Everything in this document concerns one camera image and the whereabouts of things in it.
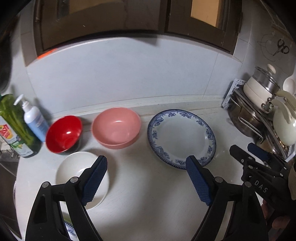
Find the person right hand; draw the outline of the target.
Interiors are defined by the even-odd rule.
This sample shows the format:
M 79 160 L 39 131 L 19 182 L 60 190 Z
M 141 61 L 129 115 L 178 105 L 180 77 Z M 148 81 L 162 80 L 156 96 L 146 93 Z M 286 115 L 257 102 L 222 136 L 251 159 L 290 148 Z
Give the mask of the person right hand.
M 268 217 L 270 217 L 273 212 L 272 207 L 265 200 L 262 201 L 261 207 L 262 207 L 264 218 L 267 219 Z M 285 217 L 277 217 L 273 221 L 272 227 L 275 230 L 279 230 L 279 229 L 283 230 L 287 227 L 289 222 L 290 222 L 289 217 L 286 217 L 286 216 Z

